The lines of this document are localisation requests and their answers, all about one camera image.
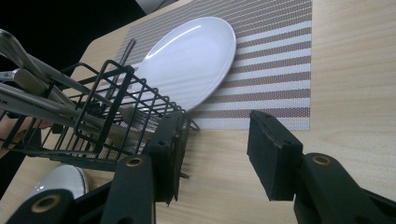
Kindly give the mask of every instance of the placemat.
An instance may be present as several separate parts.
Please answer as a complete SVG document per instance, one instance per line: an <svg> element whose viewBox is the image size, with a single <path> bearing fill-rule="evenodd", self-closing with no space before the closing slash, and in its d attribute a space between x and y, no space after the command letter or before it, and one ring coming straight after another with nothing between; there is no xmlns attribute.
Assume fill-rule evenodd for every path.
<svg viewBox="0 0 396 224"><path fill-rule="evenodd" d="M194 0L132 27L115 60L133 38L137 43L126 64L138 69L162 37L186 21L206 16L231 24L237 50L220 86L190 112L195 122L202 129L245 130L250 110L257 109L274 115L290 130L309 130L310 0Z"/></svg>

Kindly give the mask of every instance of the wooden table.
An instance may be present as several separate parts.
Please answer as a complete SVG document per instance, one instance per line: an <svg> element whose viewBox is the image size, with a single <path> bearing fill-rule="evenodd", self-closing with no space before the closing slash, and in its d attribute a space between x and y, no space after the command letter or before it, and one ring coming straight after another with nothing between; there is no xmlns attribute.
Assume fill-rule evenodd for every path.
<svg viewBox="0 0 396 224"><path fill-rule="evenodd" d="M82 61L114 58L131 26L93 41ZM396 2L314 1L311 129L294 132L304 153L339 160L358 184L396 201ZM248 131L192 133L178 202L157 203L158 223L296 223L292 203L268 202L246 155ZM4 223L37 181L59 163L26 158L0 202ZM86 170L92 188L112 174Z"/></svg>

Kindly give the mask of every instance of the black wire rack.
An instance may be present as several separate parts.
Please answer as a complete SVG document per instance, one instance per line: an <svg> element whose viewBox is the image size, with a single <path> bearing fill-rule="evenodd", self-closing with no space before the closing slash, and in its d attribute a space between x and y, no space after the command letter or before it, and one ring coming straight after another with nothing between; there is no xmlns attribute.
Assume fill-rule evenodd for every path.
<svg viewBox="0 0 396 224"><path fill-rule="evenodd" d="M144 78L136 77L132 66L121 66L108 60L100 71L85 63L77 63L63 72L78 67L91 74L79 81L91 89L90 94L73 91L70 87L57 85L55 82L51 84L52 88L57 85L61 91L68 92L69 99L75 103L79 116L72 119L74 125L63 126L53 123L50 128L41 130L37 126L43 121L33 118L29 128L23 132L21 141L16 141L17 135L21 134L21 125L30 117L28 114L15 114L3 110L0 119L8 116L18 120L6 137L0 136L2 148L82 168L113 171L119 160L143 151L166 115L176 111L184 115L182 128L179 130L181 133L188 134L188 129L199 129L179 105L171 102L169 97L161 96L159 90L151 88ZM112 105L98 101L94 97L95 94L107 97ZM125 107L132 108L133 111L129 122L125 122L120 113L120 108ZM86 122L87 117L101 120L100 132L85 131L83 127L90 126Z"/></svg>

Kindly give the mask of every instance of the wire basket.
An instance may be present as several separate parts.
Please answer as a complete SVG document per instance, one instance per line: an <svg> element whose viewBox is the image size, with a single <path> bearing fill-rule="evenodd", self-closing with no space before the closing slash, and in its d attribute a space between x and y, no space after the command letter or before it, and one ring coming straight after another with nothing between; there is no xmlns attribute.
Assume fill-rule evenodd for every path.
<svg viewBox="0 0 396 224"><path fill-rule="evenodd" d="M166 115L176 111L184 115L180 133L188 134L189 128L199 129L180 106L171 102L169 97L161 96L159 90L151 88L145 79L136 77L132 66L123 67L108 60L100 72L85 63L78 63L66 70L77 67L84 67L92 73L91 77L79 81L91 87L90 94L70 93L73 92L71 88L57 86L61 91L68 92L69 99L76 105L78 116L69 118L73 120L73 125L53 123L50 128L41 130L37 127L43 121L31 119L29 111L21 113L9 105L0 104L3 109L0 119L6 116L18 119L7 136L0 136L2 148L83 168L113 171L122 158L142 152ZM97 100L95 95L106 97L112 105ZM121 114L123 108L129 108L128 119L124 113ZM29 127L23 132L21 141L17 141L18 134L21 134L19 129L27 121Z"/></svg>

